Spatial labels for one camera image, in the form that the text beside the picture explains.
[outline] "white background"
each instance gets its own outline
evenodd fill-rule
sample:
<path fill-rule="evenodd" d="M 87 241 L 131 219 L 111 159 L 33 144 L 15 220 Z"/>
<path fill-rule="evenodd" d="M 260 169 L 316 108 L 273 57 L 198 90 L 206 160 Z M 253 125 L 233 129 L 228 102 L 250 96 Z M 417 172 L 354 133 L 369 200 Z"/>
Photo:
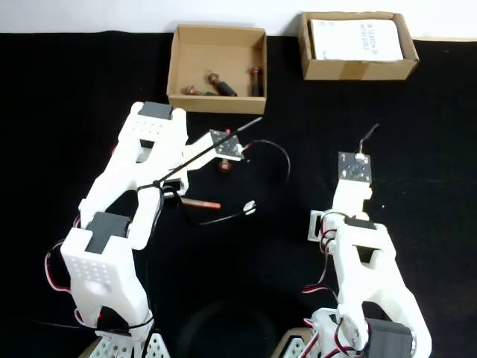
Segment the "white background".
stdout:
<path fill-rule="evenodd" d="M 296 35 L 301 11 L 403 13 L 414 38 L 477 39 L 475 0 L 0 0 L 0 32 L 172 32 L 178 23 Z"/>

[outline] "wire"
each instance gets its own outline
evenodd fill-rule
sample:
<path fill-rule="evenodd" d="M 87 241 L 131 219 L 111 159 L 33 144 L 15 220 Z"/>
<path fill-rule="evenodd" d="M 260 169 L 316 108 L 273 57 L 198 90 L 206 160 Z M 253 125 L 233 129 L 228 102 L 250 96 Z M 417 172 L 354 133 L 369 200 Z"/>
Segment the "wire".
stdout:
<path fill-rule="evenodd" d="M 354 351 L 353 347 L 343 347 L 345 351 Z M 329 352 L 326 356 L 323 356 L 322 358 L 331 358 L 334 357 L 336 354 L 341 353 L 339 349 L 335 348 L 331 352 Z"/>
<path fill-rule="evenodd" d="M 155 180 L 150 184 L 146 184 L 146 185 L 142 185 L 142 186 L 138 187 L 137 191 L 142 190 L 142 189 L 147 189 L 147 188 L 153 188 L 153 187 L 158 188 L 164 180 L 168 179 L 169 177 L 176 174 L 180 170 L 186 168 L 190 163 L 199 159 L 200 157 L 202 157 L 203 155 L 205 155 L 207 152 L 211 151 L 212 149 L 217 148 L 220 144 L 226 142 L 227 140 L 229 140 L 233 136 L 236 136 L 238 133 L 240 133 L 243 130 L 249 128 L 251 125 L 254 125 L 257 122 L 260 122 L 262 119 L 263 119 L 263 117 L 257 117 L 253 121 L 250 121 L 247 124 L 242 125 L 240 128 L 235 129 L 233 132 L 230 132 L 230 133 L 226 134 L 226 136 L 224 138 L 218 140 L 217 142 L 213 143 L 210 147 L 204 149 L 201 153 L 196 154 L 191 159 L 187 160 L 186 162 L 184 162 L 184 163 L 180 164 L 179 166 L 177 166 L 176 168 L 172 169 L 168 174 L 164 175 L 162 178 L 160 178 L 158 180 Z"/>
<path fill-rule="evenodd" d="M 80 215 L 76 215 L 75 220 L 73 220 L 73 227 L 78 227 L 80 224 Z"/>
<path fill-rule="evenodd" d="M 302 350 L 300 354 L 300 358 L 305 358 L 308 355 L 308 353 L 310 353 L 310 351 L 313 349 L 313 346 L 316 344 L 317 340 L 318 340 L 318 332 L 316 332 L 313 335 L 312 339 L 310 339 L 310 342 L 308 342 L 308 344 Z"/>
<path fill-rule="evenodd" d="M 283 155 L 285 156 L 286 162 L 287 162 L 287 172 L 286 172 L 283 184 L 288 183 L 288 180 L 290 178 L 290 172 L 291 172 L 291 161 L 290 161 L 290 157 L 289 157 L 288 153 L 286 152 L 286 150 L 282 146 L 276 144 L 275 142 L 271 142 L 270 140 L 255 139 L 252 142 L 250 142 L 249 144 L 247 144 L 244 147 L 243 151 L 249 149 L 251 147 L 251 145 L 254 144 L 254 143 L 264 143 L 264 144 L 272 145 L 273 147 L 278 148 L 283 153 Z M 177 202 L 180 205 L 180 209 L 183 213 L 183 216 L 184 216 L 185 220 L 189 224 L 192 224 L 194 226 L 204 226 L 204 225 L 209 225 L 209 224 L 216 224 L 218 222 L 224 222 L 226 220 L 234 219 L 234 218 L 237 218 L 239 216 L 243 216 L 243 215 L 247 215 L 248 213 L 252 213 L 256 209 L 256 204 L 254 203 L 254 201 L 250 201 L 249 203 L 246 203 L 244 208 L 241 211 L 239 211 L 238 213 L 228 215 L 228 216 L 223 216 L 223 217 L 220 217 L 218 219 L 209 220 L 207 222 L 196 222 L 193 219 L 191 219 L 190 215 L 187 213 L 187 209 L 185 208 L 185 205 L 182 202 L 182 198 L 177 193 L 176 189 L 172 188 L 171 186 L 164 186 L 162 188 L 162 190 L 163 191 L 169 191 L 169 192 L 172 192 L 174 194 L 174 197 L 177 199 Z"/>
<path fill-rule="evenodd" d="M 358 147 L 358 153 L 363 152 L 363 144 L 365 140 L 368 140 L 370 136 L 374 133 L 376 129 L 378 129 L 379 123 L 376 123 L 371 129 L 359 140 L 359 147 Z"/>
<path fill-rule="evenodd" d="M 338 333 L 339 333 L 339 330 L 340 330 L 340 327 L 341 325 L 343 324 L 343 319 L 341 318 L 340 319 L 340 322 L 338 323 L 338 325 L 336 326 L 336 331 L 335 331 L 335 344 L 336 344 L 336 347 L 338 348 L 338 350 L 346 355 L 346 357 L 350 357 L 350 355 L 346 352 L 346 349 L 345 347 L 343 347 L 340 343 L 340 339 L 338 337 Z"/>
<path fill-rule="evenodd" d="M 57 291 L 57 292 L 68 292 L 68 293 L 71 293 L 69 291 L 69 288 L 68 287 L 65 287 L 65 286 L 58 286 L 53 278 L 51 277 L 51 272 L 50 272 L 50 257 L 51 257 L 51 252 L 61 246 L 61 244 L 63 244 L 65 240 L 60 240 L 58 242 L 56 242 L 53 246 L 51 246 L 51 248 L 48 250 L 48 252 L 46 253 L 45 255 L 45 260 L 44 260 L 44 266 L 45 266 L 45 276 L 46 276 L 46 280 L 48 281 L 48 284 L 50 285 L 50 287 Z"/>
<path fill-rule="evenodd" d="M 253 204 L 250 207 L 248 207 L 246 209 L 244 208 L 242 211 L 240 211 L 238 213 L 235 213 L 235 214 L 232 214 L 232 215 L 223 216 L 221 218 L 209 220 L 207 222 L 196 222 L 196 221 L 192 220 L 190 215 L 187 213 L 186 206 L 182 202 L 182 198 L 180 197 L 179 193 L 177 192 L 177 190 L 175 188 L 173 188 L 172 186 L 164 186 L 160 190 L 162 190 L 162 193 L 172 192 L 174 197 L 177 199 L 177 203 L 179 204 L 179 208 L 181 209 L 181 212 L 184 216 L 184 219 L 189 224 L 192 224 L 194 226 L 204 226 L 204 225 L 209 225 L 209 224 L 215 224 L 217 222 L 224 222 L 226 220 L 233 219 L 233 218 L 236 218 L 236 217 L 239 217 L 239 216 L 242 216 L 242 215 L 247 215 L 248 213 L 252 212 L 256 208 L 256 205 Z"/>
<path fill-rule="evenodd" d="M 85 327 L 81 327 L 81 326 L 73 326 L 72 324 L 61 324 L 61 323 L 40 321 L 40 320 L 33 319 L 33 318 L 30 318 L 30 317 L 25 317 L 25 319 L 27 321 L 30 321 L 30 322 L 35 323 L 35 324 L 41 324 L 43 326 L 50 326 L 50 327 L 56 327 L 56 328 L 71 328 L 71 329 L 75 329 L 75 330 L 82 330 L 82 329 L 85 328 Z"/>
<path fill-rule="evenodd" d="M 303 319 L 303 323 L 304 323 L 306 326 L 308 326 L 308 327 L 313 327 L 313 326 L 314 326 L 314 325 L 313 325 L 313 321 L 312 321 L 311 319 L 309 319 L 309 318 L 304 318 L 304 319 Z"/>
<path fill-rule="evenodd" d="M 75 308 L 75 318 L 76 318 L 76 321 L 81 324 L 83 327 L 86 327 L 86 328 L 91 328 L 93 330 L 97 330 L 98 328 L 97 327 L 93 327 L 93 326 L 89 326 L 88 324 L 85 324 L 83 322 L 83 319 L 81 318 L 81 315 L 80 315 L 80 312 L 78 310 L 78 308 Z M 154 314 L 151 313 L 151 317 L 145 321 L 145 322 L 142 322 L 140 324 L 135 324 L 133 326 L 128 326 L 127 329 L 128 330 L 134 330 L 136 328 L 140 328 L 140 327 L 144 327 L 148 324 L 150 324 L 152 321 L 154 320 Z M 109 332 L 109 333 L 114 333 L 114 332 L 123 332 L 124 330 L 123 329 L 120 329 L 120 328 L 113 328 L 111 330 L 105 330 L 105 332 Z"/>
<path fill-rule="evenodd" d="M 252 146 L 252 144 L 254 144 L 254 143 L 264 143 L 264 144 L 271 145 L 271 146 L 279 149 L 283 153 L 283 155 L 285 156 L 285 159 L 286 159 L 286 163 L 287 163 L 287 172 L 286 172 L 286 176 L 285 176 L 285 180 L 283 181 L 283 184 L 288 183 L 288 180 L 290 179 L 290 172 L 291 172 L 291 161 L 290 161 L 290 156 L 288 155 L 287 151 L 281 145 L 278 145 L 275 142 L 272 142 L 271 140 L 268 140 L 268 139 L 252 140 L 252 142 L 248 143 L 244 147 L 244 151 L 249 149 Z"/>

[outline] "cardboard box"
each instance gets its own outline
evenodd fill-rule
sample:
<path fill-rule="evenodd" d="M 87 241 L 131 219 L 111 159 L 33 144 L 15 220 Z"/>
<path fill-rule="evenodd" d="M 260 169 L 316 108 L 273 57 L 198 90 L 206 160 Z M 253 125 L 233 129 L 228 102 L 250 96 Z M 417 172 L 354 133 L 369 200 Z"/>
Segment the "cardboard box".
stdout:
<path fill-rule="evenodd" d="M 349 61 L 313 58 L 310 19 L 390 19 L 396 23 L 403 60 Z M 302 13 L 298 34 L 303 78 L 306 80 L 405 80 L 419 63 L 416 48 L 400 13 Z"/>
<path fill-rule="evenodd" d="M 267 96 L 265 30 L 227 26 L 179 25 L 174 32 L 167 95 L 174 107 L 192 112 L 262 114 Z M 251 97 L 250 69 L 262 67 L 263 97 Z M 184 95 L 187 86 L 217 92 L 210 72 L 231 86 L 236 97 Z"/>

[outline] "white robotic arm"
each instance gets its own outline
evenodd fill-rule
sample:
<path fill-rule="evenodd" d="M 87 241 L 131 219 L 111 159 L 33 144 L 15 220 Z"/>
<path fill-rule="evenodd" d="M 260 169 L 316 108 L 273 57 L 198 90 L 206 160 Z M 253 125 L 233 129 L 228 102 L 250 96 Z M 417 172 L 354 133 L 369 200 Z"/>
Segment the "white robotic arm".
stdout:
<path fill-rule="evenodd" d="M 110 357 L 113 353 L 129 358 L 133 352 L 140 358 L 145 353 L 154 317 L 136 276 L 132 250 L 142 250 L 148 243 L 164 201 L 160 189 L 164 183 L 179 182 L 177 193 L 184 195 L 189 188 L 188 170 L 199 169 L 216 157 L 243 158 L 237 137 L 226 137 L 224 132 L 210 131 L 186 145 L 184 110 L 152 102 L 136 102 L 131 107 L 106 169 L 80 203 L 80 227 L 70 230 L 60 249 L 71 278 L 70 293 L 78 307 L 75 316 L 104 337 L 91 357 Z M 106 212 L 131 189 L 138 190 L 132 221 Z M 111 313 L 123 323 L 117 330 L 102 323 L 102 316 Z M 168 357 L 158 333 L 151 340 L 150 345 L 154 344 L 157 349 L 149 347 L 148 352 Z"/>
<path fill-rule="evenodd" d="M 339 286 L 338 308 L 319 309 L 310 321 L 318 334 L 315 353 L 324 357 L 341 345 L 362 357 L 426 358 L 431 336 L 397 268 L 388 231 L 363 212 L 372 193 L 370 158 L 362 153 L 338 157 L 340 177 L 332 208 L 312 211 L 310 217 L 308 239 L 333 256 Z M 365 259 L 360 251 L 370 256 Z M 365 301 L 378 304 L 391 321 L 365 318 Z M 344 349 L 339 354 L 348 355 Z"/>

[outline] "red wire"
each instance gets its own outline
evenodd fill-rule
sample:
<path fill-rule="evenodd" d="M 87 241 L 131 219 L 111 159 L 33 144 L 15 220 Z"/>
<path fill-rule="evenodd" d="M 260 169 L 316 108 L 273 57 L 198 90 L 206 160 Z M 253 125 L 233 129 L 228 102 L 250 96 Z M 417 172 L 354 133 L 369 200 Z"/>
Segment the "red wire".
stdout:
<path fill-rule="evenodd" d="M 300 358 L 305 358 L 308 353 L 310 353 L 310 351 L 312 350 L 313 346 L 316 344 L 316 341 L 318 340 L 318 333 L 316 333 L 312 339 L 310 340 L 310 342 L 308 342 L 308 344 L 305 346 L 305 349 L 303 349 L 303 352 L 301 352 L 300 354 Z"/>
<path fill-rule="evenodd" d="M 340 327 L 341 327 L 341 324 L 343 323 L 343 319 L 340 320 L 340 323 L 338 324 L 338 326 L 336 327 L 336 331 L 335 331 L 335 344 L 336 344 L 336 347 L 338 347 L 338 350 L 342 353 L 342 354 L 345 354 L 347 357 L 349 357 L 350 355 L 346 352 L 346 350 L 344 349 L 344 347 L 341 345 L 340 343 L 340 339 L 338 338 L 338 332 L 340 330 Z"/>
<path fill-rule="evenodd" d="M 353 347 L 343 347 L 343 348 L 344 348 L 345 351 L 351 351 L 353 349 Z M 335 348 L 331 352 L 329 352 L 326 356 L 324 356 L 322 358 L 331 358 L 331 357 L 334 357 L 338 353 L 340 353 L 340 350 Z"/>

